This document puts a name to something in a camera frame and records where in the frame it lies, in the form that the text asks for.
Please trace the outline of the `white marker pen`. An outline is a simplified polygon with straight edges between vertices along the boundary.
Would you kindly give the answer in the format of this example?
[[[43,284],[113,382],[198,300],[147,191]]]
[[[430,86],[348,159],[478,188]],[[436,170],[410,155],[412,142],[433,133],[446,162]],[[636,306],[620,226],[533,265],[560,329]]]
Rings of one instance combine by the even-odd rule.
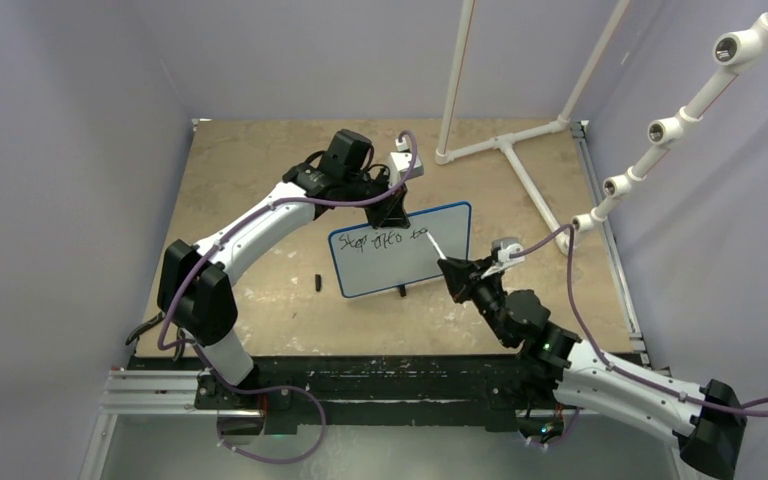
[[[442,248],[440,247],[440,245],[438,244],[436,239],[433,237],[432,233],[430,231],[426,231],[425,235],[426,235],[428,241],[431,243],[431,245],[432,245],[435,253],[437,254],[438,258],[440,260],[446,260],[447,259],[446,254],[443,252]]]

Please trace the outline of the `blue framed whiteboard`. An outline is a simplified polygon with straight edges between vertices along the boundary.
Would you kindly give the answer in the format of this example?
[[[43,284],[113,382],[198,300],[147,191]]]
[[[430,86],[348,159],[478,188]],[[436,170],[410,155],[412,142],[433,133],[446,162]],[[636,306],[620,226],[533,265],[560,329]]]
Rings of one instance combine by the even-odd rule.
[[[439,259],[425,232],[447,257],[470,255],[472,205],[459,201],[408,215],[407,229],[345,227],[328,236],[340,292],[356,298],[441,276]]]

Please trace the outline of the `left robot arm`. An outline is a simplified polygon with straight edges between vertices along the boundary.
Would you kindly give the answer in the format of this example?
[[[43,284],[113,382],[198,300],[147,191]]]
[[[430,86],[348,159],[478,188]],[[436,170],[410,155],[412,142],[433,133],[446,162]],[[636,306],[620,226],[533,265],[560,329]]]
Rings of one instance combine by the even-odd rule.
[[[406,227],[406,182],[420,174],[418,142],[405,130],[397,139],[404,167],[381,165],[365,136],[337,131],[328,147],[292,166],[255,207],[218,232],[188,244],[171,243],[163,254],[157,306],[161,329],[176,325],[216,377],[219,395],[232,408],[257,399],[256,365],[234,332],[238,309],[233,288],[264,254],[295,230],[336,208],[361,208],[375,227]]]

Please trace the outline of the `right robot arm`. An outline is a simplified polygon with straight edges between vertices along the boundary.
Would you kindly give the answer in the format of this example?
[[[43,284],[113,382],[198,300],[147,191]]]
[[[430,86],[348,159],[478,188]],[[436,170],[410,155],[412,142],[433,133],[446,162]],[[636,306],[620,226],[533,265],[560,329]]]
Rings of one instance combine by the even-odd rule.
[[[508,292],[489,259],[437,262],[456,303],[472,303],[498,342],[516,350],[521,392],[536,407],[552,400],[592,410],[677,449],[680,459],[715,479],[736,473],[747,418],[734,389],[665,376],[613,354],[551,321],[531,289]]]

